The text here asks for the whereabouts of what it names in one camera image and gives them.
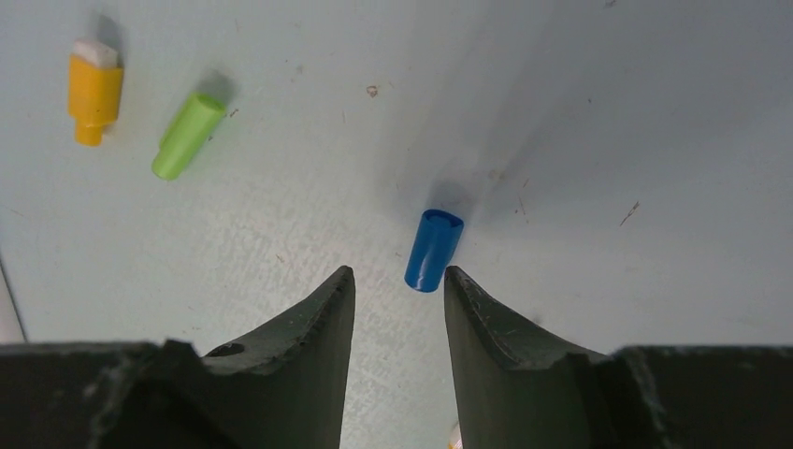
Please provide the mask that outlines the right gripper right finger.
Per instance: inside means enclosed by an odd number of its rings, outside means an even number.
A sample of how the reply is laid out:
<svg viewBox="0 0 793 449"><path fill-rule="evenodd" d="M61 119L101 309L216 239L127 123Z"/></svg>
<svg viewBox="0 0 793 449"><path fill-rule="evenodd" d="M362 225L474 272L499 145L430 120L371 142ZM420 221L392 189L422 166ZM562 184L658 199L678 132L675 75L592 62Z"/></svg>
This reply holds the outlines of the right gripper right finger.
<svg viewBox="0 0 793 449"><path fill-rule="evenodd" d="M564 340L446 270L444 311L467 448L788 448L788 346Z"/></svg>

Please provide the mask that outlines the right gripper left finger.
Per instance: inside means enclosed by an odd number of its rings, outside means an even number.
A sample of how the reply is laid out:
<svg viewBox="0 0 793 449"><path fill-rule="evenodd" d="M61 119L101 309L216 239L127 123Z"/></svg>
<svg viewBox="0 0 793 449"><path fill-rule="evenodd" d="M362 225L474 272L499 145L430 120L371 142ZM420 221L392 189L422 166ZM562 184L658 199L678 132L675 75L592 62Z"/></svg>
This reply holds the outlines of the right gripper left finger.
<svg viewBox="0 0 793 449"><path fill-rule="evenodd" d="M342 266L256 329L185 341L7 344L5 448L337 448L355 309Z"/></svg>

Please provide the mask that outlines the large blue marker cap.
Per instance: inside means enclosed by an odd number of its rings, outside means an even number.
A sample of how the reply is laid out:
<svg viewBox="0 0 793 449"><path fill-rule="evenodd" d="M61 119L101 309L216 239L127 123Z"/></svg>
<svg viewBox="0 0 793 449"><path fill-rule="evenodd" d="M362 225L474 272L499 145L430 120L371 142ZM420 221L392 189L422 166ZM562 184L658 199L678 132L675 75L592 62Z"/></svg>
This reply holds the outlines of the large blue marker cap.
<svg viewBox="0 0 793 449"><path fill-rule="evenodd" d="M465 222L448 211L429 209L422 213L404 275L410 288L422 293L439 288L464 227Z"/></svg>

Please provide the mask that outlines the light green pen cap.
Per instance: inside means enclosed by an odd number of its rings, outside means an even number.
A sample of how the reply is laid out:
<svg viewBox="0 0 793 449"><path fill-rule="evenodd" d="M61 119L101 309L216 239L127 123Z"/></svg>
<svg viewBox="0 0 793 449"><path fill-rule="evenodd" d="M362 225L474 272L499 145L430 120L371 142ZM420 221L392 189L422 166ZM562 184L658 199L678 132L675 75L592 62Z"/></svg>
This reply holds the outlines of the light green pen cap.
<svg viewBox="0 0 793 449"><path fill-rule="evenodd" d="M161 180L175 180L225 114L225 104L216 98L200 92L188 95L160 139L152 173Z"/></svg>

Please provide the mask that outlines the yellow pen cap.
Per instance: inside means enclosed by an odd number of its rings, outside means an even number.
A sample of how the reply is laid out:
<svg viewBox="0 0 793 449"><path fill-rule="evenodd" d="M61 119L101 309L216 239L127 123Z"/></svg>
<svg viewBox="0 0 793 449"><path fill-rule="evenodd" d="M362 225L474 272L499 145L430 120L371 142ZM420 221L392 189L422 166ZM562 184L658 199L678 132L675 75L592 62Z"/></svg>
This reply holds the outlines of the yellow pen cap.
<svg viewBox="0 0 793 449"><path fill-rule="evenodd" d="M123 68L119 53L93 39L77 39L69 54L67 113L75 122L74 139L85 146L102 142L118 121Z"/></svg>

